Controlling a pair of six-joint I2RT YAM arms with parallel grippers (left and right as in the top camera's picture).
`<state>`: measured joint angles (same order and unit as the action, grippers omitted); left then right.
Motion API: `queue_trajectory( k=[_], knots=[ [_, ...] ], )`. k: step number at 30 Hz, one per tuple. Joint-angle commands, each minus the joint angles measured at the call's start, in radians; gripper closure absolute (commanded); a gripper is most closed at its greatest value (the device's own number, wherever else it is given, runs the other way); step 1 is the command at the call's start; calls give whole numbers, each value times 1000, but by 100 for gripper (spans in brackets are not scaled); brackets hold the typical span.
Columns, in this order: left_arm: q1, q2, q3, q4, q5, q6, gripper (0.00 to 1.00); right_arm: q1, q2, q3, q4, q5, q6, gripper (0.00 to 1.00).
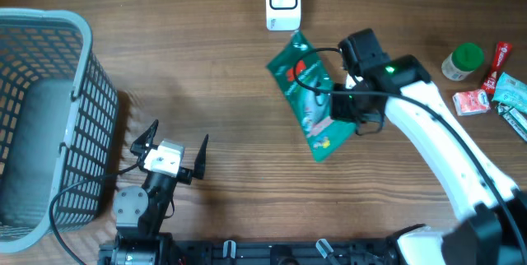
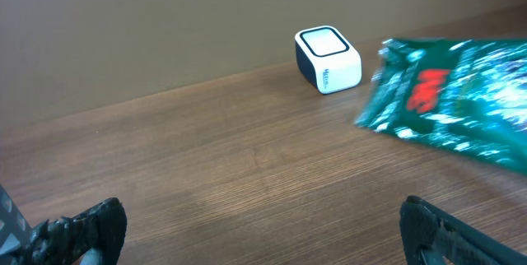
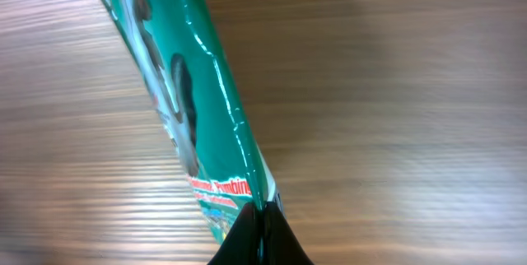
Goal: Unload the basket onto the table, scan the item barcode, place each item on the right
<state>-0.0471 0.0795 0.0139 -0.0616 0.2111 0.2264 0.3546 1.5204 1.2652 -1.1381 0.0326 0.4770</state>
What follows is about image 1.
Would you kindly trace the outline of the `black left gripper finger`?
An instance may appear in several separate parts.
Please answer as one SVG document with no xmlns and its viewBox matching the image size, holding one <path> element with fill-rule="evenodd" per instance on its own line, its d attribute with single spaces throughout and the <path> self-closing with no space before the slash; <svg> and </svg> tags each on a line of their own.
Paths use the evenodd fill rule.
<svg viewBox="0 0 527 265">
<path fill-rule="evenodd" d="M 158 124 L 159 121 L 155 119 L 150 127 L 132 143 L 130 147 L 132 153 L 147 153 L 151 149 Z"/>
<path fill-rule="evenodd" d="M 194 161 L 193 177 L 196 179 L 203 179 L 206 171 L 206 158 L 209 135 L 207 134 L 199 148 L 198 154 Z"/>
</svg>

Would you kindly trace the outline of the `green snack bag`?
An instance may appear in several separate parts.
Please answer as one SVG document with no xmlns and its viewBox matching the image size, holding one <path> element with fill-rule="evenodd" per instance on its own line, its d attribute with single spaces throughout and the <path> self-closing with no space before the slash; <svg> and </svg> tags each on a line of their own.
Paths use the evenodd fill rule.
<svg viewBox="0 0 527 265">
<path fill-rule="evenodd" d="M 330 116 L 330 95 L 317 94 L 299 85 L 329 90 L 333 81 L 310 41 L 295 31 L 284 49 L 267 64 L 289 103 L 315 161 L 322 162 L 355 133 L 356 124 Z"/>
</svg>

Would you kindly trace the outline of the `orange tissue pack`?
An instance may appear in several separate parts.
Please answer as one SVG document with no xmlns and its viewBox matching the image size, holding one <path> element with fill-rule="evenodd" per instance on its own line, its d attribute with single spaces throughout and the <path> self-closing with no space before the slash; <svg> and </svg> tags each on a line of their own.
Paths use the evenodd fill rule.
<svg viewBox="0 0 527 265">
<path fill-rule="evenodd" d="M 458 116 L 483 114 L 491 109 L 487 93 L 483 89 L 457 92 L 452 99 Z"/>
</svg>

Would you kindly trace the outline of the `green lid peanut butter jar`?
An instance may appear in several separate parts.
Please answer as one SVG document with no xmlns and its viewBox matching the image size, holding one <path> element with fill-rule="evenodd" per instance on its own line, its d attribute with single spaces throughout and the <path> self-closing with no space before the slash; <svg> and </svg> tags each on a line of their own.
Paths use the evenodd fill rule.
<svg viewBox="0 0 527 265">
<path fill-rule="evenodd" d="M 474 43 L 459 45 L 442 63 L 443 75 L 452 81 L 463 81 L 484 62 L 483 50 Z"/>
</svg>

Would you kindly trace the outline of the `teal wet wipes pack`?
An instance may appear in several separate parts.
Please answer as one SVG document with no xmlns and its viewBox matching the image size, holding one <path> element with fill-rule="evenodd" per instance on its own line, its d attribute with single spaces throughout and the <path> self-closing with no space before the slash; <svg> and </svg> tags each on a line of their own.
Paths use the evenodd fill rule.
<svg viewBox="0 0 527 265">
<path fill-rule="evenodd" d="M 503 72 L 499 77 L 492 101 L 526 113 L 526 84 Z"/>
</svg>

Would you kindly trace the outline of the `red candy bar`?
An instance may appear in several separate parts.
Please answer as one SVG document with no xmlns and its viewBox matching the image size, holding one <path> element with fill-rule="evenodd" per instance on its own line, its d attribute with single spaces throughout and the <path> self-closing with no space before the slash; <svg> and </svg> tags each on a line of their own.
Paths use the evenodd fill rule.
<svg viewBox="0 0 527 265">
<path fill-rule="evenodd" d="M 496 90 L 497 80 L 501 68 L 509 55 L 511 54 L 512 44 L 499 41 L 496 46 L 495 54 L 492 60 L 491 68 L 483 81 L 481 88 L 489 95 L 493 95 Z"/>
</svg>

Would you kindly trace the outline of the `green white small packet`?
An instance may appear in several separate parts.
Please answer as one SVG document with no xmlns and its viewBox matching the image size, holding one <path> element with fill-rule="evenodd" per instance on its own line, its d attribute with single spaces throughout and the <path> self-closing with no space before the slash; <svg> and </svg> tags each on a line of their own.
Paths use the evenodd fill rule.
<svg viewBox="0 0 527 265">
<path fill-rule="evenodd" d="M 527 141 L 526 118 L 520 111 L 508 105 L 498 104 L 497 113 L 509 123 L 524 142 Z"/>
</svg>

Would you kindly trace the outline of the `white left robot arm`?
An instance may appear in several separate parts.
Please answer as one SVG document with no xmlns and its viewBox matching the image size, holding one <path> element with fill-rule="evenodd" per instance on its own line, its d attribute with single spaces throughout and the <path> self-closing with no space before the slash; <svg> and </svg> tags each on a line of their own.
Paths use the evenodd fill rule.
<svg viewBox="0 0 527 265">
<path fill-rule="evenodd" d="M 176 185 L 204 177 L 209 136 L 203 139 L 194 167 L 188 169 L 181 165 L 184 146 L 170 140 L 154 143 L 158 124 L 154 121 L 130 147 L 147 177 L 142 185 L 123 188 L 115 196 L 117 234 L 114 242 L 100 246 L 99 264 L 186 263 L 172 234 L 161 233 L 160 228 L 169 217 L 167 209 L 175 206 Z"/>
</svg>

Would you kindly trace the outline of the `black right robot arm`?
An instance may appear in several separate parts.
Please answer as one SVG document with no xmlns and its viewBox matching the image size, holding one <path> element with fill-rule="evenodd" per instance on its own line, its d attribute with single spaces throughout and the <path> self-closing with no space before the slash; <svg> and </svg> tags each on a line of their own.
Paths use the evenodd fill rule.
<svg viewBox="0 0 527 265">
<path fill-rule="evenodd" d="M 405 264 L 524 264 L 526 193 L 481 151 L 448 110 L 412 55 L 392 59 L 374 31 L 338 43 L 348 73 L 333 88 L 331 116 L 352 123 L 388 119 L 416 147 L 445 190 L 455 227 L 427 225 L 396 236 Z"/>
</svg>

